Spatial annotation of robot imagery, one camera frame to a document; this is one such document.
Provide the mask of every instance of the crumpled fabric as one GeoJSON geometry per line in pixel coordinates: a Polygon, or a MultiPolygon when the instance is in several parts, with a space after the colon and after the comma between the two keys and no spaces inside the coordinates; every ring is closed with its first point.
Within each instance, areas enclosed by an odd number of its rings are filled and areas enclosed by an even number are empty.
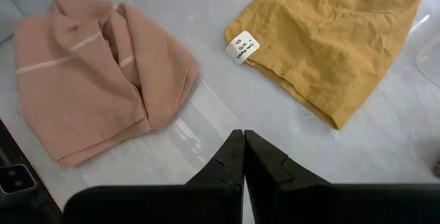
{"type": "Polygon", "coordinates": [[[246,63],[341,129],[379,84],[421,0],[254,0],[225,31],[261,45],[246,63]]]}
{"type": "Polygon", "coordinates": [[[165,127],[198,72],[181,43],[124,3],[53,0],[14,39],[21,115],[62,166],[165,127]]]}

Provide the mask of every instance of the black plastic part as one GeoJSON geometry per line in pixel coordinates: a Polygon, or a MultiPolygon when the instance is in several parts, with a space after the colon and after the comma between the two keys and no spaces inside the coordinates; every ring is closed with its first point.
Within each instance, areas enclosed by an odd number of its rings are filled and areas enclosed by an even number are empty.
{"type": "Polygon", "coordinates": [[[35,186],[35,180],[25,165],[0,167],[0,191],[2,193],[16,194],[35,186]]]}
{"type": "Polygon", "coordinates": [[[0,223],[6,224],[9,223],[8,221],[14,224],[26,223],[26,219],[44,224],[61,223],[63,213],[0,120],[0,166],[10,166],[12,164],[25,165],[35,179],[36,187],[25,194],[8,195],[6,201],[0,200],[0,223]]]}
{"type": "Polygon", "coordinates": [[[73,196],[64,223],[231,223],[243,218],[243,131],[184,186],[97,187],[73,196]]]}
{"type": "Polygon", "coordinates": [[[438,223],[438,185],[332,185],[254,131],[233,131],[184,186],[99,187],[65,223],[241,223],[243,173],[257,224],[438,223]]]}
{"type": "Polygon", "coordinates": [[[236,185],[240,190],[243,190],[244,156],[245,140],[243,131],[232,131],[225,143],[219,148],[206,166],[186,184],[231,183],[236,185]]]}
{"type": "Polygon", "coordinates": [[[254,131],[245,176],[255,223],[438,223],[439,185],[331,185],[254,131]]]}
{"type": "Polygon", "coordinates": [[[254,131],[245,131],[245,175],[257,224],[275,223],[285,190],[329,184],[254,131]]]}

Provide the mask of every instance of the pink cloth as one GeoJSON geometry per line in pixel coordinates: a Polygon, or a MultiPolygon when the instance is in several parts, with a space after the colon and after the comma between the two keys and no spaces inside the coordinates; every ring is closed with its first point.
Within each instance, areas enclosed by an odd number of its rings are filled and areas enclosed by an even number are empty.
{"type": "Polygon", "coordinates": [[[21,114],[62,166],[166,126],[197,76],[191,53],[127,4],[53,0],[15,42],[21,114]]]}

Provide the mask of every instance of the fabric stitching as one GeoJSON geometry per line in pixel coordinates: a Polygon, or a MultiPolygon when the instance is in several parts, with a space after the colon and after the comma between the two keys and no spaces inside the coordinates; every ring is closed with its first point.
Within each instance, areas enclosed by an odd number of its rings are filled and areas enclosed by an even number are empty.
{"type": "Polygon", "coordinates": [[[123,68],[125,66],[127,66],[129,63],[131,63],[133,61],[135,57],[133,55],[125,58],[124,60],[122,60],[122,62],[119,63],[119,67],[123,68]]]}
{"type": "MultiPolygon", "coordinates": [[[[96,32],[94,35],[86,38],[85,40],[79,42],[78,44],[76,44],[75,46],[72,47],[71,52],[75,52],[77,49],[81,48],[82,46],[92,42],[93,40],[97,39],[100,36],[101,32],[96,32]]],[[[30,65],[30,66],[26,66],[26,67],[21,67],[19,69],[17,69],[15,72],[17,74],[22,74],[25,72],[29,72],[29,71],[33,71],[35,69],[40,69],[40,68],[44,68],[44,67],[51,67],[51,66],[55,66],[58,65],[60,63],[64,63],[70,59],[72,59],[75,55],[68,55],[62,58],[57,58],[55,60],[50,60],[48,62],[44,62],[44,63],[36,63],[34,65],[30,65]]]]}

